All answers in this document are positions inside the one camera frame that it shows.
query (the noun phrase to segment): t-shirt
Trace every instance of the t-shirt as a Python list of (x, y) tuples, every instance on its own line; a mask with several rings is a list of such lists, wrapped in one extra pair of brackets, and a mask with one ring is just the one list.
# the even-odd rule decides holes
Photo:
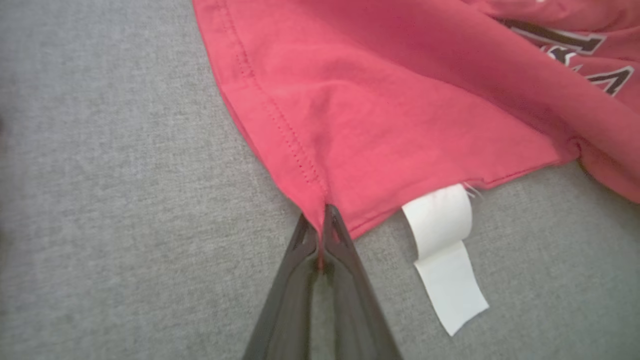
[(640, 202), (634, 0), (193, 2), (238, 129), (318, 230), (326, 203), (357, 237), (578, 157)]

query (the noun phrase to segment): gray background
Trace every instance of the gray background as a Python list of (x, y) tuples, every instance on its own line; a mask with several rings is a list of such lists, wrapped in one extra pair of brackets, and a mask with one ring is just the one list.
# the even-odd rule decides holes
[[(238, 359), (298, 216), (188, 0), (0, 0), (0, 359)], [(401, 213), (357, 249), (407, 359), (638, 359), (640, 208), (576, 164), (473, 200), (491, 308), (439, 324)], [(315, 359), (332, 345), (319, 284)]]

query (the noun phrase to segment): clothing label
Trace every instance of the clothing label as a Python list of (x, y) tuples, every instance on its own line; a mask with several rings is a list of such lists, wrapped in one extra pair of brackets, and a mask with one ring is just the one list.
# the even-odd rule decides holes
[(418, 247), (414, 263), (440, 322), (453, 336), (489, 308), (462, 242), (471, 232), (471, 203), (461, 184), (403, 206)]

